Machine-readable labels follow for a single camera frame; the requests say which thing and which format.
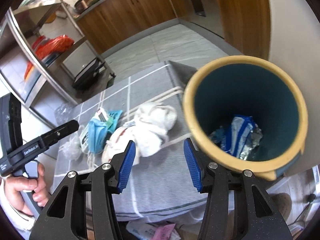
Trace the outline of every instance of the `silver screw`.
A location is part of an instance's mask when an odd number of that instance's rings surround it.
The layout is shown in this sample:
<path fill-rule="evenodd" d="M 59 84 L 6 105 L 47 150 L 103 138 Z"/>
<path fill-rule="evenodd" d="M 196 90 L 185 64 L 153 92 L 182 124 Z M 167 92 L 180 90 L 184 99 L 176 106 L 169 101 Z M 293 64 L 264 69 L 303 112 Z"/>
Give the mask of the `silver screw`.
<path fill-rule="evenodd" d="M 108 170 L 110 168 L 111 168 L 111 164 L 110 163 L 105 163 L 105 164 L 102 165 L 102 169 L 103 170 Z"/>
<path fill-rule="evenodd" d="M 251 177 L 252 176 L 252 172 L 249 171 L 249 170 L 245 170 L 244 171 L 244 175 L 247 176 L 247 177 Z"/>
<path fill-rule="evenodd" d="M 75 172 L 75 171 L 70 171 L 70 172 L 68 173 L 68 177 L 69 177 L 69 178 L 73 178 L 75 175 L 76 175 L 76 172 Z"/>
<path fill-rule="evenodd" d="M 216 169 L 216 168 L 218 168 L 218 164 L 217 163 L 209 163 L 209 168 Z"/>

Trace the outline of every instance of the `trash can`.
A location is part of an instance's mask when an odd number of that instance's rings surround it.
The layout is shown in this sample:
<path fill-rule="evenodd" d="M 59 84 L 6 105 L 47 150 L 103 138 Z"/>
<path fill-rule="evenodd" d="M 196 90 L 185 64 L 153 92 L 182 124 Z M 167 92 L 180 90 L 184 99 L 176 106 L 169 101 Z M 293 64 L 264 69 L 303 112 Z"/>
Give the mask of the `trash can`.
<path fill-rule="evenodd" d="M 233 171 L 275 180 L 303 154 L 308 112 L 301 91 L 282 69 L 256 57 L 230 56 L 199 69 L 184 93 L 186 122 L 198 146 Z M 208 135 L 235 114 L 252 116 L 263 138 L 254 161 L 222 151 Z"/>

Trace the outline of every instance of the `black cable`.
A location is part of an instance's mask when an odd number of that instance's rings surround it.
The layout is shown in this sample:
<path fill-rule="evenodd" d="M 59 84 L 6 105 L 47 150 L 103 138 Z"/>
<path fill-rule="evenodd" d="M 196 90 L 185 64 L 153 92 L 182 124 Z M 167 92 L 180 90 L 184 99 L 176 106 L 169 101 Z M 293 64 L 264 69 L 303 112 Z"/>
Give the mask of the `black cable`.
<path fill-rule="evenodd" d="M 308 196 L 308 205 L 302 210 L 302 212 L 297 216 L 297 218 L 296 218 L 296 220 L 293 222 L 293 223 L 291 223 L 291 224 L 289 224 L 288 226 L 291 226 L 291 225 L 293 225 L 295 222 L 297 222 L 298 221 L 298 219 L 299 219 L 299 217 L 306 211 L 306 209 L 310 206 L 310 204 L 314 201 L 316 199 L 316 195 L 315 194 L 310 194 L 309 196 Z"/>

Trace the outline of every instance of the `yellow trash can rim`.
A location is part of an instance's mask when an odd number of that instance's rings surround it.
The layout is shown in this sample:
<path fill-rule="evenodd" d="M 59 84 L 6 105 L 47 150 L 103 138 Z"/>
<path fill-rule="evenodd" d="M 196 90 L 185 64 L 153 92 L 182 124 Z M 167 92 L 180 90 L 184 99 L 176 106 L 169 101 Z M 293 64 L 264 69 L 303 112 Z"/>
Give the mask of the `yellow trash can rim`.
<path fill-rule="evenodd" d="M 268 161 L 243 161 L 233 157 L 228 153 L 225 153 L 219 147 L 217 147 L 203 132 L 196 118 L 194 98 L 202 80 L 215 69 L 218 69 L 225 65 L 239 63 L 257 65 L 277 75 L 288 86 L 297 103 L 299 112 L 297 135 L 293 143 L 282 155 Z M 183 97 L 183 110 L 189 129 L 191 130 L 192 135 L 196 139 L 197 143 L 200 145 L 201 149 L 211 159 L 231 170 L 242 172 L 245 169 L 249 169 L 252 172 L 256 173 L 274 171 L 289 163 L 298 154 L 299 151 L 304 150 L 304 143 L 308 131 L 308 112 L 303 95 L 300 89 L 298 88 L 297 84 L 285 71 L 283 71 L 281 68 L 274 65 L 273 63 L 263 60 L 261 58 L 250 56 L 228 56 L 216 59 L 206 64 L 205 66 L 200 68 L 190 79 L 185 89 Z"/>

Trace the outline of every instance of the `plaid tablecloth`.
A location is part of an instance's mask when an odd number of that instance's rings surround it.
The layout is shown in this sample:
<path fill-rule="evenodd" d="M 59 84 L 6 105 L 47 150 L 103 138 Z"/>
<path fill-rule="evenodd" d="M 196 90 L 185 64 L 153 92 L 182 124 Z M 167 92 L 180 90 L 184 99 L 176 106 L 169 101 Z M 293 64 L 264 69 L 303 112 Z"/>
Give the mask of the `plaid tablecloth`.
<path fill-rule="evenodd" d="M 183 154 L 183 140 L 191 134 L 182 112 L 182 97 L 195 72 L 193 67 L 171 61 L 153 65 L 78 105 L 70 114 L 70 120 L 76 119 L 85 126 L 101 106 L 110 111 L 121 109 L 121 126 L 133 118 L 140 104 L 148 101 L 173 106 L 178 113 L 177 122 L 168 133 L 169 142 L 155 155 L 140 158 L 140 164 L 132 168 L 127 188 L 122 194 L 113 195 L 119 221 L 156 222 L 178 216 L 176 222 L 191 224 L 202 219 L 207 195 L 193 187 Z M 61 140 L 60 146 L 68 140 Z M 96 156 L 95 163 L 101 165 L 101 155 Z M 71 170 L 92 171 L 86 155 L 69 161 L 59 150 L 52 191 Z"/>

